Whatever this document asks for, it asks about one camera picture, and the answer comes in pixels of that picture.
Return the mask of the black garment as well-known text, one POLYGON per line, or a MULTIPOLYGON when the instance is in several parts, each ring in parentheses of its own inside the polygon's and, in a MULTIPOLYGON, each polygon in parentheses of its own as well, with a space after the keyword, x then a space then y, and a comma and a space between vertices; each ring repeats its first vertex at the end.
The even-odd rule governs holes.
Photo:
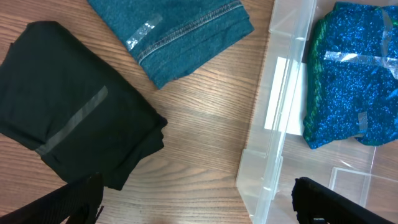
POLYGON ((1 133, 65 182, 100 173, 121 190, 164 146, 167 120, 112 66, 55 21, 37 21, 1 64, 1 133))

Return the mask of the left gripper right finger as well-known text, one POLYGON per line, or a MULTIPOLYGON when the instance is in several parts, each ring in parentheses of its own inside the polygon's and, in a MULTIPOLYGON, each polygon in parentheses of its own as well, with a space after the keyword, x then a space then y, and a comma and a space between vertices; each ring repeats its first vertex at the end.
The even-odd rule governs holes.
POLYGON ((292 205, 300 224, 392 224, 308 177, 295 180, 292 205))

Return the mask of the blue sequin garment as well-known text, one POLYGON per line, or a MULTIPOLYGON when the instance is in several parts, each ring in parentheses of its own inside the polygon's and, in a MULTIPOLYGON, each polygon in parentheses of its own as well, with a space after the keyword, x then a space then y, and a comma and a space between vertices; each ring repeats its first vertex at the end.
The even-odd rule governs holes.
POLYGON ((313 28, 303 138, 311 149, 397 139, 397 7, 336 2, 313 28))

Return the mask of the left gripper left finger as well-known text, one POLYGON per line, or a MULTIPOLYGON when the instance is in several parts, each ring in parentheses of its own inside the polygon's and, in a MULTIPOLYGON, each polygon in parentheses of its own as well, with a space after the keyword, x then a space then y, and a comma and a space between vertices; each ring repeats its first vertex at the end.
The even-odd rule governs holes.
POLYGON ((96 223, 103 211, 104 183, 97 173, 72 183, 1 217, 6 224, 96 223))

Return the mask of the blue denim jeans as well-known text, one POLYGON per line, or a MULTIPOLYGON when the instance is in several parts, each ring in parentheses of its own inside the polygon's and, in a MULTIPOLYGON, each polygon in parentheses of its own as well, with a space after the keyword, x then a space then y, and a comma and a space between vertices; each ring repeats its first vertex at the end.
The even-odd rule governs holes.
POLYGON ((154 85, 193 73, 254 28, 240 0, 88 0, 154 85))

